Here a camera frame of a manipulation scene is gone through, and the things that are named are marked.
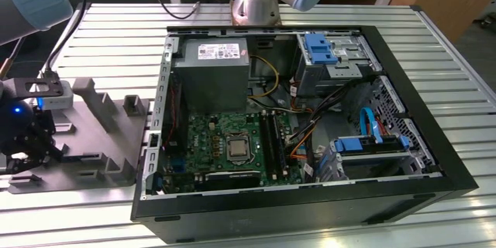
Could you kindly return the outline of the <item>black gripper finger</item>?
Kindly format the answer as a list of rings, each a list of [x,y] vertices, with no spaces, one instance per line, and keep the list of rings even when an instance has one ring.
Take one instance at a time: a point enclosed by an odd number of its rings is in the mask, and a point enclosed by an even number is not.
[[[62,152],[54,146],[55,132],[50,113],[34,113],[33,120],[25,130],[26,155],[31,159],[42,160],[45,156],[61,161]]]
[[[6,173],[17,174],[33,168],[33,161],[23,152],[6,155]]]

